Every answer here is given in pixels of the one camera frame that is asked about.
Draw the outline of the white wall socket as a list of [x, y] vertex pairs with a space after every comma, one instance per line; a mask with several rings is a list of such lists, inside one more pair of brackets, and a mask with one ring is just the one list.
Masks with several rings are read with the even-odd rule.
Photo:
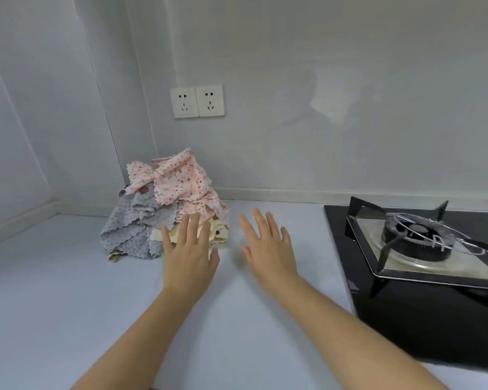
[[199, 117], [225, 116], [224, 93], [221, 84], [196, 86], [195, 95]]
[[194, 87], [176, 87], [169, 91], [175, 119], [199, 117]]

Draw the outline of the person's left forearm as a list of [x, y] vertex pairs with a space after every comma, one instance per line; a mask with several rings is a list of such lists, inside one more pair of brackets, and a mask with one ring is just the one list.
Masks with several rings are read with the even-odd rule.
[[203, 283], [165, 286], [70, 390], [150, 390], [175, 335], [206, 290]]

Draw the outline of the grey dotted cloth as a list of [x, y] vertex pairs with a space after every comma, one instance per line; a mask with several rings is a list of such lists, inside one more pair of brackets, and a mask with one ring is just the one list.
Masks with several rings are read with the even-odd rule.
[[153, 228], [166, 225], [171, 229], [177, 211], [178, 200], [165, 205], [156, 202], [152, 185], [133, 194], [121, 191], [99, 241], [108, 254], [117, 249], [139, 259], [159, 258], [163, 254], [162, 242], [149, 242], [148, 236]]

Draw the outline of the person's right forearm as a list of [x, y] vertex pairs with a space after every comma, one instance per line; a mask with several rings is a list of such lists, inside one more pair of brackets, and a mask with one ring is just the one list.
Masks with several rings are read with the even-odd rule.
[[260, 278], [344, 390], [449, 390], [418, 361], [300, 276]]

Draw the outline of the person's right hand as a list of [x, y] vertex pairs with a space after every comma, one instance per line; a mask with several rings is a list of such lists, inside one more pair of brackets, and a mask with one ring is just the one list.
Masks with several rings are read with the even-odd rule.
[[280, 248], [280, 227], [274, 219], [274, 236], [271, 240], [261, 240], [251, 222], [239, 214], [239, 225], [245, 234], [247, 247], [254, 253], [255, 264], [250, 267], [261, 287], [275, 295], [299, 278], [294, 252], [283, 252]]

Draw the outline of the pink floral cloth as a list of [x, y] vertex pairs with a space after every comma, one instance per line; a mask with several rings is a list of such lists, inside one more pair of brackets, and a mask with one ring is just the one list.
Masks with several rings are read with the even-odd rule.
[[200, 223], [211, 218], [228, 222], [229, 210], [212, 188], [212, 180], [198, 164], [192, 150], [155, 159], [152, 166], [132, 162], [127, 164], [127, 171], [130, 184], [125, 192], [133, 194], [152, 184], [159, 206], [177, 204], [176, 223], [181, 222], [184, 215], [195, 213], [200, 214]]

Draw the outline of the black glass gas stove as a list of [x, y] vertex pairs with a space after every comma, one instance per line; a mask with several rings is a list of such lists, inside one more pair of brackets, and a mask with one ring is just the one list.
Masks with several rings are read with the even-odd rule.
[[453, 252], [424, 262], [382, 240], [394, 213], [439, 220], [488, 245], [488, 212], [384, 209], [352, 196], [348, 206], [325, 205], [327, 222], [361, 321], [413, 357], [488, 371], [488, 255]]

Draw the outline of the black gas burner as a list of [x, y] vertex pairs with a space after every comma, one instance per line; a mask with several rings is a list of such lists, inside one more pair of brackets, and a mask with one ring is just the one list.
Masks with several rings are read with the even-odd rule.
[[453, 232], [443, 224], [405, 213], [387, 217], [382, 240], [385, 244], [397, 240], [391, 250], [424, 262], [446, 260], [456, 243]]

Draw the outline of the cream yellow cloth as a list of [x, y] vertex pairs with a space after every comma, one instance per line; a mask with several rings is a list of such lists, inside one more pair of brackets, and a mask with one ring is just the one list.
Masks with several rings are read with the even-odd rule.
[[[197, 229], [197, 237], [200, 236], [202, 232], [202, 227], [205, 223], [210, 225], [210, 234], [209, 234], [209, 246], [212, 247], [215, 244], [224, 244], [227, 242], [229, 237], [229, 227], [226, 222], [222, 222], [218, 219], [209, 219], [205, 222], [201, 222], [198, 225]], [[178, 231], [180, 228], [180, 223], [175, 223], [171, 229], [169, 229], [169, 240], [172, 244], [177, 243], [178, 238]], [[162, 237], [162, 229], [161, 228], [153, 228], [150, 231], [148, 236], [149, 242], [163, 242]]]

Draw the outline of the person's left hand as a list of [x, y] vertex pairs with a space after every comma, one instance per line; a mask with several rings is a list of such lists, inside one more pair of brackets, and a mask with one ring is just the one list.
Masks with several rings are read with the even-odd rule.
[[185, 231], [188, 215], [182, 218], [177, 243], [172, 254], [164, 257], [163, 291], [180, 301], [194, 305], [206, 292], [214, 277], [210, 277], [210, 225], [205, 223], [199, 236], [200, 248], [185, 252]]

